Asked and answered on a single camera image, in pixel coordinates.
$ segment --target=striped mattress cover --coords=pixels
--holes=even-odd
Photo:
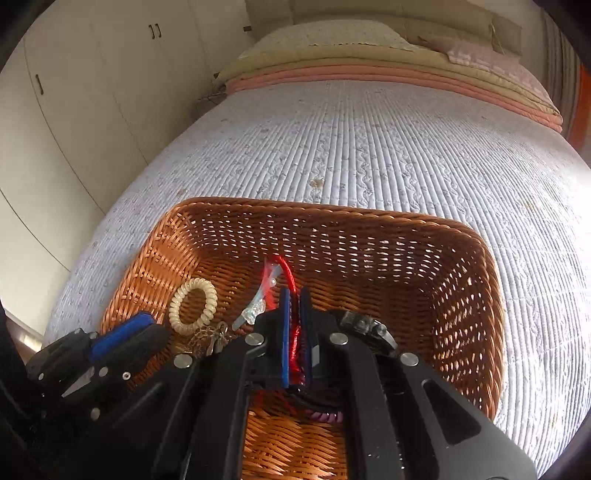
[[[97,329],[174,204],[251,197],[423,212],[487,242],[505,304],[496,424],[542,474],[591,404],[591,170],[558,133],[453,92],[388,82],[289,83],[230,96],[178,137],[97,228],[46,343]]]

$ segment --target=wicker basket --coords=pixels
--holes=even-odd
[[[102,332],[140,310],[168,324],[170,299],[191,277],[215,285],[214,322],[232,323],[274,253],[288,260],[298,286],[310,287],[316,308],[356,310],[384,322],[403,349],[421,355],[494,418],[503,343],[495,266],[482,239],[452,220],[268,200],[187,200],[146,240]],[[181,318],[199,316],[202,295],[187,296]],[[169,355],[170,349],[150,360],[135,381]],[[280,395],[259,397],[249,416],[243,478],[346,478],[340,425],[314,423]]]

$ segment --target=spiral hair tie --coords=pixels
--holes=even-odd
[[[187,294],[199,288],[205,293],[205,308],[201,316],[193,323],[181,322],[179,316],[179,310],[181,303]],[[168,319],[170,320],[170,326],[179,335],[188,336],[194,334],[197,330],[203,326],[209,325],[209,322],[213,319],[213,314],[216,313],[217,308],[217,291],[216,287],[209,280],[204,278],[192,278],[191,280],[184,283],[176,293],[173,295],[173,299],[170,301],[170,308],[168,310]]]

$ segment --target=basket rim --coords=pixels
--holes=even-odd
[[[190,207],[196,206],[211,206],[211,207],[239,207],[244,211],[257,211],[257,210],[269,210],[272,209],[274,212],[293,212],[297,210],[302,215],[325,215],[327,219],[335,219],[335,217],[344,216],[356,216],[360,220],[367,219],[368,221],[375,222],[380,221],[385,224],[393,221],[400,222],[401,220],[409,223],[416,223],[418,228],[431,226],[434,228],[440,228],[449,233],[460,234],[465,237],[469,242],[473,242],[482,249],[482,259],[485,264],[485,271],[487,273],[487,281],[490,286],[489,294],[491,298],[491,315],[492,332],[487,342],[490,342],[492,348],[489,351],[493,352],[491,358],[492,368],[488,371],[488,381],[486,382],[486,392],[489,398],[493,399],[493,404],[487,406],[485,415],[491,420],[494,419],[498,402],[501,397],[502,379],[504,374],[503,368],[503,348],[504,348],[504,328],[503,320],[504,314],[501,303],[501,290],[498,281],[498,275],[496,270],[496,262],[492,257],[488,247],[486,246],[482,237],[475,232],[472,228],[464,225],[456,220],[450,220],[423,213],[411,213],[411,212],[394,212],[391,210],[373,210],[373,209],[361,209],[349,206],[335,206],[327,204],[315,204],[315,203],[299,203],[299,202],[281,202],[277,200],[260,200],[260,199],[248,199],[248,198],[227,198],[227,197],[193,197],[184,200],[174,205],[168,212],[162,215],[158,223],[154,226],[147,239],[139,249],[138,253],[134,257],[133,261],[126,269],[121,282],[118,284],[117,289],[113,293],[109,305],[105,309],[105,314],[101,322],[101,332],[105,333],[109,329],[110,325],[110,312],[113,309],[113,305],[120,299],[121,291],[125,288],[132,278],[136,276],[138,267],[141,266],[141,261],[147,256],[148,250],[152,248],[152,243],[157,240],[157,234],[162,231],[163,227],[166,226],[169,221],[180,216],[184,210]]]

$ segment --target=beige upholstered headboard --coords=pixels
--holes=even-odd
[[[245,0],[256,39],[286,25],[332,18],[385,23],[410,43],[420,35],[461,38],[521,56],[521,27],[466,0]]]

